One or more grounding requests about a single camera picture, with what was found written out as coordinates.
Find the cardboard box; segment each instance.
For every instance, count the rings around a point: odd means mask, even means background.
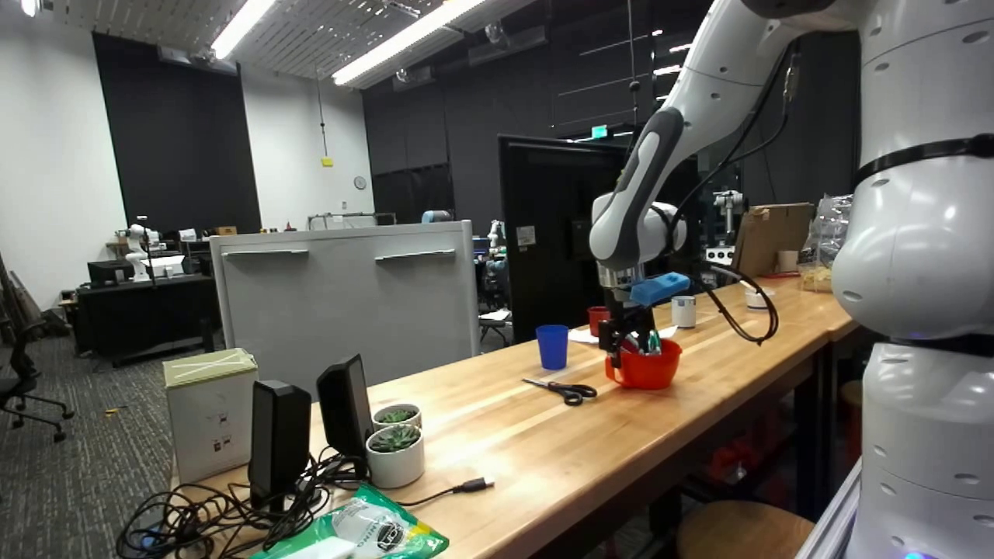
[[[252,455],[254,356],[230,349],[163,359],[179,479],[199,482]]]
[[[778,250],[802,250],[807,223],[807,203],[752,206],[741,223],[737,270],[742,275],[775,274]]]

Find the humanoid robot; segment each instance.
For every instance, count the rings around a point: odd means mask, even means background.
[[[861,34],[861,172],[832,290],[895,338],[864,373],[844,557],[994,557],[992,0],[714,0],[615,191],[593,203],[600,282],[638,312],[639,267],[679,248],[681,208],[654,208],[655,191],[683,158],[747,137],[781,58],[812,31]]]

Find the wooden workbench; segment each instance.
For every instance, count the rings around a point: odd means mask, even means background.
[[[606,355],[576,342],[568,369],[556,376],[539,366],[539,345],[526,342],[372,386],[372,406],[415,401],[425,419],[425,474],[391,496],[417,499],[495,474],[490,490],[417,510],[450,536],[447,557],[576,557],[681,483],[730,430],[787,390],[814,397],[798,404],[802,428],[812,430],[798,441],[812,446],[798,453],[798,483],[818,487],[831,423],[831,411],[814,411],[827,406],[822,355],[853,336],[856,323],[832,294],[798,292],[793,280],[766,285],[775,290],[781,333],[752,345],[698,294],[695,330],[675,336],[683,356],[666,390],[618,387],[603,373]],[[722,290],[722,299],[748,333],[766,333],[769,312],[748,310],[741,285]],[[655,323],[669,323],[669,307],[655,310]],[[526,376],[589,382],[600,397],[567,406],[559,394],[526,386]],[[314,406],[311,450],[319,446],[327,438]]]

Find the fluorescent light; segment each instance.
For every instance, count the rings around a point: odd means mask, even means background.
[[[417,18],[415,24],[406,24],[402,34],[383,39],[377,48],[365,54],[362,58],[347,63],[344,69],[339,69],[332,76],[335,84],[347,84],[362,75],[368,75],[370,69],[395,58],[399,54],[410,48],[415,43],[420,43],[422,37],[436,34],[439,27],[450,24],[455,18],[460,18],[462,12],[475,9],[485,0],[445,0],[439,9],[431,9],[428,15]]]
[[[655,76],[662,76],[662,75],[681,75],[681,65],[662,65],[662,69],[655,69],[654,75],[655,75]]]
[[[27,18],[36,18],[40,0],[23,0]]]
[[[226,58],[230,48],[243,43],[243,37],[257,24],[262,15],[270,12],[276,0],[250,0],[243,9],[226,20],[226,27],[211,43],[218,58]]]

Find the white box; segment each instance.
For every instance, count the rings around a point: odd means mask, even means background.
[[[199,482],[252,455],[254,356],[230,349],[163,359],[179,479]]]

